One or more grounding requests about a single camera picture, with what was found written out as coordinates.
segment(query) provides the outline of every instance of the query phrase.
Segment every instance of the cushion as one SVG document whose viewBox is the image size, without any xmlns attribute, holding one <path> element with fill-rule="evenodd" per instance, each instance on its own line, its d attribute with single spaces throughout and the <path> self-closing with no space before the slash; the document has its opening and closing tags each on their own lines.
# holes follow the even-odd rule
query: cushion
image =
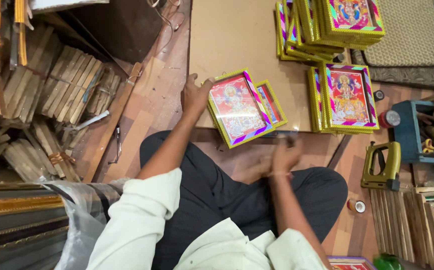
<svg viewBox="0 0 434 270">
<path fill-rule="evenodd" d="M 434 66 L 433 0 L 379 0 L 385 36 L 364 52 L 371 66 Z"/>
</svg>

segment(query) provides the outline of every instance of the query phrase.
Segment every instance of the hand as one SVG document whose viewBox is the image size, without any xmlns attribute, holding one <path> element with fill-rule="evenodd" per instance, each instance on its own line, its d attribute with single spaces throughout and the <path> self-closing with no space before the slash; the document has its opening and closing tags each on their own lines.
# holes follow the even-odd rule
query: hand
<svg viewBox="0 0 434 270">
<path fill-rule="evenodd" d="M 197 74 L 190 74 L 180 93 L 183 115 L 196 116 L 198 119 L 206 109 L 209 100 L 210 89 L 214 86 L 215 79 L 208 78 L 201 87 L 196 86 Z"/>
<path fill-rule="evenodd" d="M 273 175 L 288 175 L 292 167 L 301 160 L 303 143 L 289 136 L 279 135 L 272 160 Z"/>
</svg>

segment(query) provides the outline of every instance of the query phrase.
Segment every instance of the hindu deity picture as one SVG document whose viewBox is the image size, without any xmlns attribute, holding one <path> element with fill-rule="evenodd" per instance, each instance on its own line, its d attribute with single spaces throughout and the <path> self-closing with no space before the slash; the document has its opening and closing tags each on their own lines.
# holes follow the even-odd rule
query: hindu deity picture
<svg viewBox="0 0 434 270">
<path fill-rule="evenodd" d="M 344 26 L 371 27 L 367 0 L 334 0 L 337 22 Z"/>
<path fill-rule="evenodd" d="M 244 75 L 214 84 L 210 96 L 230 140 L 267 126 Z"/>
<path fill-rule="evenodd" d="M 262 104 L 269 113 L 269 118 L 270 121 L 272 121 L 272 124 L 279 122 L 281 120 L 279 111 L 277 110 L 274 100 L 272 99 L 272 95 L 270 95 L 268 89 L 264 88 L 264 86 L 260 86 L 257 87 L 257 92 L 259 92 L 262 97 Z"/>
<path fill-rule="evenodd" d="M 365 85 L 358 71 L 330 70 L 334 121 L 369 122 Z"/>
<path fill-rule="evenodd" d="M 364 263 L 330 263 L 332 270 L 370 270 Z"/>
</svg>

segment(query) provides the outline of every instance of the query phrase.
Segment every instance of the plastic sheet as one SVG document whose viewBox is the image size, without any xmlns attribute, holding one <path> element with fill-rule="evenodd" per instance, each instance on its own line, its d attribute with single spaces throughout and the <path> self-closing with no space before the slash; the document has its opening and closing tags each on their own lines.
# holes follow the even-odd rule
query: plastic sheet
<svg viewBox="0 0 434 270">
<path fill-rule="evenodd" d="M 61 195 L 69 216 L 67 241 L 55 270 L 82 270 L 109 220 L 107 211 L 122 194 L 126 179 L 109 184 L 48 181 L 47 189 Z"/>
</svg>

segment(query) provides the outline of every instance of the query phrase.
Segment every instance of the white shirt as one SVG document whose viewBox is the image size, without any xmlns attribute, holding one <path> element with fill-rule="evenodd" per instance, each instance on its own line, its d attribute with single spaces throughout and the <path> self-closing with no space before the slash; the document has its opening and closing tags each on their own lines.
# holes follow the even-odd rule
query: white shirt
<svg viewBox="0 0 434 270">
<path fill-rule="evenodd" d="M 179 207 L 182 172 L 179 168 L 125 183 L 123 195 L 113 204 L 111 217 L 95 244 L 87 269 L 148 270 L 156 243 L 164 235 L 166 220 Z M 325 270 L 305 237 L 287 229 L 277 239 L 267 231 L 249 241 L 227 218 L 184 251 L 175 270 Z"/>
</svg>

